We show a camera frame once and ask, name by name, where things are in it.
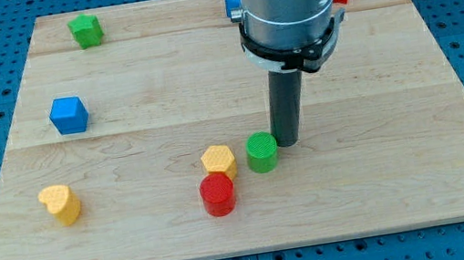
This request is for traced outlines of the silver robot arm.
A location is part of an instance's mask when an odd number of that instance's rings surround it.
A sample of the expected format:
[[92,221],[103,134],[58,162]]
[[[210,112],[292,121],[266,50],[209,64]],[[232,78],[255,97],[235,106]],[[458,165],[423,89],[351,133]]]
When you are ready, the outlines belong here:
[[273,73],[319,71],[335,51],[345,10],[334,0],[241,0],[232,12],[242,49]]

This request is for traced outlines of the blue block behind arm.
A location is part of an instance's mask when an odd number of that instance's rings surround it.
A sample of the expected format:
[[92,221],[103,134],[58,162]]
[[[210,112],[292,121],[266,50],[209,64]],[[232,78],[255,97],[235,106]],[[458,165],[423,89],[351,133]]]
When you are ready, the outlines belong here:
[[241,0],[224,0],[225,14],[228,18],[232,17],[232,10],[240,8]]

